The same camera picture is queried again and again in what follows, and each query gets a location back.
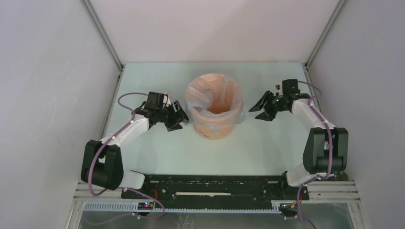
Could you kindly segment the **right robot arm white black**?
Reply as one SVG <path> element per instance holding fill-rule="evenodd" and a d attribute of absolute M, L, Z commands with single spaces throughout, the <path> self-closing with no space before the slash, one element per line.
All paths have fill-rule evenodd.
<path fill-rule="evenodd" d="M 315 97 L 302 93 L 299 83 L 297 79 L 283 80 L 276 85 L 275 92 L 266 91 L 249 109 L 249 112 L 259 112 L 255 118 L 264 121 L 273 121 L 278 113 L 289 111 L 309 133 L 302 163 L 287 171 L 286 181 L 277 187 L 283 199 L 295 196 L 297 187 L 328 179 L 347 167 L 348 130 L 328 121 L 315 106 Z"/>

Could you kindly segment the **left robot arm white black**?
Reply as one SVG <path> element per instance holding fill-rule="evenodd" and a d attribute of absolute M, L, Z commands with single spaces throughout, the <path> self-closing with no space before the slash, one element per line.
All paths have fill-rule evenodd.
<path fill-rule="evenodd" d="M 99 196 L 107 190 L 119 188 L 131 188 L 141 199 L 150 195 L 151 186 L 145 182 L 146 175 L 124 168 L 124 148 L 158 123 L 163 123 L 171 132 L 182 129 L 189 117 L 180 103 L 171 101 L 167 93 L 149 92 L 146 97 L 140 106 L 131 108 L 122 104 L 124 95 L 121 95 L 117 102 L 130 111 L 129 120 L 115 133 L 86 143 L 81 180 L 88 184 L 91 195 Z"/>

